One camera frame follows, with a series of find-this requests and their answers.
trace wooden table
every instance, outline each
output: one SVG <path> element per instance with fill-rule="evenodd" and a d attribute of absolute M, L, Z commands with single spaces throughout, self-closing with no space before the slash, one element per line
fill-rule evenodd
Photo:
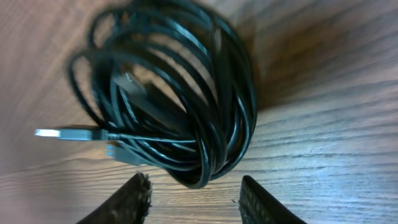
<path fill-rule="evenodd" d="M 240 223 L 243 175 L 309 223 L 397 223 L 398 1 L 203 1 L 244 39 L 261 109 L 245 158 L 201 190 L 103 142 L 33 135 L 92 124 L 64 64 L 109 2 L 0 1 L 1 223 L 74 223 L 137 171 L 154 183 L 146 223 Z"/>

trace wire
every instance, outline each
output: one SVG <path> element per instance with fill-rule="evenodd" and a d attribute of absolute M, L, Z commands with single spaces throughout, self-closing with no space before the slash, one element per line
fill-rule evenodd
<path fill-rule="evenodd" d="M 96 33 L 109 16 L 114 20 L 112 32 L 98 44 Z M 188 49 L 210 74 L 216 94 L 191 62 L 149 38 L 152 34 L 165 35 Z M 117 137 L 119 147 L 164 168 L 191 189 L 225 175 L 242 159 L 257 119 L 253 71 L 242 40 L 223 18 L 192 1 L 133 1 L 99 13 L 87 41 L 88 48 L 70 60 L 68 79 L 98 128 L 123 133 Z M 156 52 L 184 68 L 203 96 Z M 90 64 L 92 93 L 101 115 L 76 80 L 75 64 L 82 58 Z M 183 108 L 155 85 L 124 76 L 126 65 L 140 65 L 163 79 Z"/>

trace wood grain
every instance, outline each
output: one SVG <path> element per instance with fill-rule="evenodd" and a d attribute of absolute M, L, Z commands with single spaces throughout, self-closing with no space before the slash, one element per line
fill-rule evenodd
<path fill-rule="evenodd" d="M 240 223 L 243 175 L 309 223 L 397 222 L 398 1 L 203 1 L 244 39 L 261 110 L 245 158 L 201 190 L 114 162 L 102 142 L 33 137 L 92 123 L 64 64 L 109 2 L 0 1 L 2 223 L 76 222 L 137 171 L 154 183 L 146 223 Z"/>

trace black cord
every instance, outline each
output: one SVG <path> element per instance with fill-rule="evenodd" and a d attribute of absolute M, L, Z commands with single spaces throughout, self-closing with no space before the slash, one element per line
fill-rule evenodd
<path fill-rule="evenodd" d="M 109 16 L 114 18 L 112 33 L 97 44 L 95 33 Z M 180 42 L 199 59 L 215 83 L 216 96 L 187 59 L 145 38 L 151 34 Z M 204 99 L 155 52 L 184 68 Z M 90 63 L 92 92 L 102 118 L 76 81 L 74 64 L 81 58 Z M 123 80 L 126 65 L 140 65 L 162 78 L 185 110 L 154 85 Z M 231 26 L 209 9 L 184 0 L 135 0 L 108 8 L 90 27 L 88 49 L 72 57 L 68 66 L 68 78 L 81 106 L 98 129 L 112 133 L 106 139 L 117 140 L 119 148 L 164 168 L 191 189 L 225 175 L 245 154 L 257 118 L 252 76 L 248 53 Z"/>

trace bundle of black cable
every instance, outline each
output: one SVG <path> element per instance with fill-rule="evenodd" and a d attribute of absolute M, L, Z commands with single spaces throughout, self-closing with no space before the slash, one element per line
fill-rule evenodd
<path fill-rule="evenodd" d="M 111 34 L 97 44 L 95 32 L 110 16 Z M 187 58 L 150 38 L 153 34 L 188 49 L 210 74 L 215 93 Z M 90 64 L 93 97 L 101 116 L 89 106 L 75 79 L 74 64 L 81 58 Z M 200 93 L 173 64 L 190 75 Z M 137 81 L 126 69 L 134 65 L 163 79 L 180 105 L 155 85 Z M 68 76 L 99 128 L 124 133 L 114 138 L 120 148 L 167 170 L 191 189 L 202 188 L 234 168 L 255 128 L 252 66 L 243 42 L 223 18 L 192 1 L 135 0 L 107 8 L 90 27 L 88 49 L 71 59 Z"/>

